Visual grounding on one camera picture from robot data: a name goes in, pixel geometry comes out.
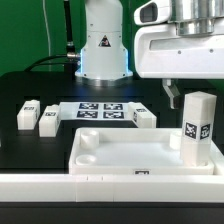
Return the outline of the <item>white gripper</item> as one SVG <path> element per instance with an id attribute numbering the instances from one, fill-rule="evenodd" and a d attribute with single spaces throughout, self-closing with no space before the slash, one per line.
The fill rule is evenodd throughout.
<path id="1" fill-rule="evenodd" d="M 224 79 L 224 23 L 202 36 L 178 36 L 174 24 L 143 27 L 134 40 L 134 61 L 141 78 L 159 78 L 178 109 L 180 92 L 173 79 Z"/>

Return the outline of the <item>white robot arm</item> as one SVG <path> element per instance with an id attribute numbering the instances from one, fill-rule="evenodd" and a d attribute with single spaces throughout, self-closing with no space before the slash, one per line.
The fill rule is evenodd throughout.
<path id="1" fill-rule="evenodd" d="M 131 77 L 120 0 L 85 0 L 85 10 L 87 41 L 76 77 L 96 86 Z M 162 81 L 171 108 L 179 103 L 177 79 L 224 79 L 224 0 L 149 0 L 134 22 L 136 72 Z"/>

